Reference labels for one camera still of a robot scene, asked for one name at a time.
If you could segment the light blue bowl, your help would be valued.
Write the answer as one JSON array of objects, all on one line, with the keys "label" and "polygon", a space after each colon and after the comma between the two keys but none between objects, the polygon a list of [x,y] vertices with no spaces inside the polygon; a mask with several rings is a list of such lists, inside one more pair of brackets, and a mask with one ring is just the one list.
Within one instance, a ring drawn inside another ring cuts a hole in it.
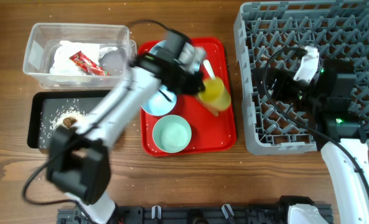
[{"label": "light blue bowl", "polygon": [[161,85],[159,90],[141,108],[149,115],[164,116],[170,113],[177,103],[177,95]]}]

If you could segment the yellow plastic cup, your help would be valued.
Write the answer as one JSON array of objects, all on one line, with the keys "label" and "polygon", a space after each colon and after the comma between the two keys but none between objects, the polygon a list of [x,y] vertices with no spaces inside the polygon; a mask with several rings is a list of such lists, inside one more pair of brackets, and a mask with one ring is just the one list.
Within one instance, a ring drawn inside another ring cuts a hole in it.
[{"label": "yellow plastic cup", "polygon": [[203,81],[205,90],[198,94],[199,100],[207,106],[225,111],[231,105],[231,96],[221,78],[208,78]]}]

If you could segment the green bowl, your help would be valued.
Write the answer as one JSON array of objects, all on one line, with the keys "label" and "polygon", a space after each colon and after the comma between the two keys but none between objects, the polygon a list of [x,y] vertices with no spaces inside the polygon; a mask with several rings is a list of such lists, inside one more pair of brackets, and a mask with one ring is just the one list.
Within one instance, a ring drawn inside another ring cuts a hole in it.
[{"label": "green bowl", "polygon": [[152,140],[163,152],[173,154],[183,151],[192,139],[190,124],[181,116],[167,115],[157,121],[152,130]]}]

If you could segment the red snack wrapper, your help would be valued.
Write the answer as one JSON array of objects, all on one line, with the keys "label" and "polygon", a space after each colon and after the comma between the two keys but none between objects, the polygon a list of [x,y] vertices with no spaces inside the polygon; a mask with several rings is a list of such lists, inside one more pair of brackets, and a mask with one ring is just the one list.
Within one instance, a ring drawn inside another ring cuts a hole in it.
[{"label": "red snack wrapper", "polygon": [[70,57],[70,60],[87,75],[110,76],[110,74],[88,58],[82,51]]}]

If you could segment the white napkin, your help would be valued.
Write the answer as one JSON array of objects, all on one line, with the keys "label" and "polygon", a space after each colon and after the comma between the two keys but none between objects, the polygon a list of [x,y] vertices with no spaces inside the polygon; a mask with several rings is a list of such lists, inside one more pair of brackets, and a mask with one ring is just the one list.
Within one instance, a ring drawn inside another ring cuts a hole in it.
[{"label": "white napkin", "polygon": [[55,52],[54,63],[50,68],[49,72],[50,74],[53,75],[87,75],[70,60],[70,57],[72,55],[76,54],[79,51],[82,51],[88,58],[90,58],[100,67],[102,67],[100,65],[100,60],[107,53],[116,51],[117,49],[118,49],[117,47],[101,47],[100,44],[70,42],[67,40],[61,40],[60,47]]}]

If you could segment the brown food lump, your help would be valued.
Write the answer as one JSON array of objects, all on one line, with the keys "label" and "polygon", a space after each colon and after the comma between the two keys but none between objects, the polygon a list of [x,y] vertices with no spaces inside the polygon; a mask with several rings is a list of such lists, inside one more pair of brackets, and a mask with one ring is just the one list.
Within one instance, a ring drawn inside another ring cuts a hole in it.
[{"label": "brown food lump", "polygon": [[63,119],[63,125],[66,128],[71,128],[76,122],[77,122],[77,119],[74,117],[66,117]]}]

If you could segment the white rice pile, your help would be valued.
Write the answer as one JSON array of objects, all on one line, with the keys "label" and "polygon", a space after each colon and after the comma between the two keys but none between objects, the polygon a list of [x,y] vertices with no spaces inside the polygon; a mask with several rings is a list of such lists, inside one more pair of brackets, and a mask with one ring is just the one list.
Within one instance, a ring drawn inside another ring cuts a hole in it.
[{"label": "white rice pile", "polygon": [[64,126],[64,118],[74,117],[81,120],[88,114],[84,108],[80,107],[80,103],[79,98],[46,99],[43,102],[38,141],[40,149],[45,149],[48,146],[49,140],[58,126]]}]

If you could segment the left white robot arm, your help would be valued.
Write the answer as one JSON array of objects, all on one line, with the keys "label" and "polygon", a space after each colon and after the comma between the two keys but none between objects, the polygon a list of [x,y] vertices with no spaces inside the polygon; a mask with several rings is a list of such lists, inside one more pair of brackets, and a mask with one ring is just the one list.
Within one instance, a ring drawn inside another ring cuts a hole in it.
[{"label": "left white robot arm", "polygon": [[49,158],[25,182],[22,199],[31,182],[42,170],[74,203],[90,223],[119,223],[118,206],[106,189],[111,178],[109,154],[143,103],[161,85],[176,95],[196,95],[204,91],[200,66],[206,51],[195,47],[185,34],[165,27],[164,44],[154,53],[142,53],[128,62],[121,81],[72,128],[57,127],[48,147]]}]

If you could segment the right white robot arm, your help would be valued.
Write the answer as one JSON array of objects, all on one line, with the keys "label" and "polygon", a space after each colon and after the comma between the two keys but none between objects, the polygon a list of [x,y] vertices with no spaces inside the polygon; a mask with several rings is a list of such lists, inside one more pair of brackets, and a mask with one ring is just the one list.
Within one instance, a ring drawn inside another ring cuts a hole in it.
[{"label": "right white robot arm", "polygon": [[278,50],[254,77],[280,115],[316,138],[342,223],[369,223],[367,134],[348,110],[356,79],[350,62],[322,60],[312,46]]}]

